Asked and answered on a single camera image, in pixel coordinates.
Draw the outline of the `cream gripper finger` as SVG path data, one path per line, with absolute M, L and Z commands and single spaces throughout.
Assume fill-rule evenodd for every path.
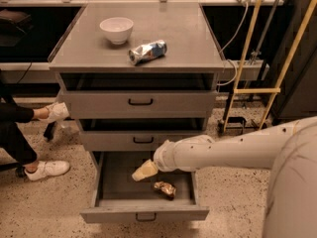
M 132 178 L 135 181 L 140 181 L 155 176 L 158 172 L 157 165 L 152 160 L 147 160 L 133 172 Z

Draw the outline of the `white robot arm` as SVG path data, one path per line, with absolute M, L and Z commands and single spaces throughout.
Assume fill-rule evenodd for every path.
M 270 169 L 263 238 L 317 238 L 317 117 L 222 141 L 167 140 L 132 178 L 207 167 Z

